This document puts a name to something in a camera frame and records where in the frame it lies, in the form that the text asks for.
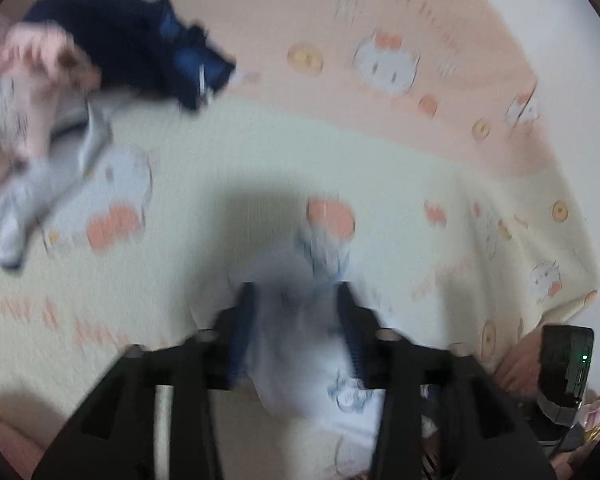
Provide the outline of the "person's right hand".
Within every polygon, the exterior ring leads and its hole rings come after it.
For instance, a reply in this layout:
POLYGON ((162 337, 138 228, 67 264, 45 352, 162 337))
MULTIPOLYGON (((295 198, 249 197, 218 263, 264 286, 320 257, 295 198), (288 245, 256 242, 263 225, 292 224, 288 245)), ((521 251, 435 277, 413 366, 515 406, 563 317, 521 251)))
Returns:
MULTIPOLYGON (((493 375, 502 389, 524 402, 532 398, 538 386, 544 326, 524 336, 506 354, 493 375)), ((574 436, 565 442, 560 452, 547 455, 558 479, 588 479, 596 476, 596 470, 588 463, 588 458, 600 458, 600 425, 593 425, 597 417, 600 417, 600 396, 589 398, 585 393, 577 425, 573 427, 574 436)))

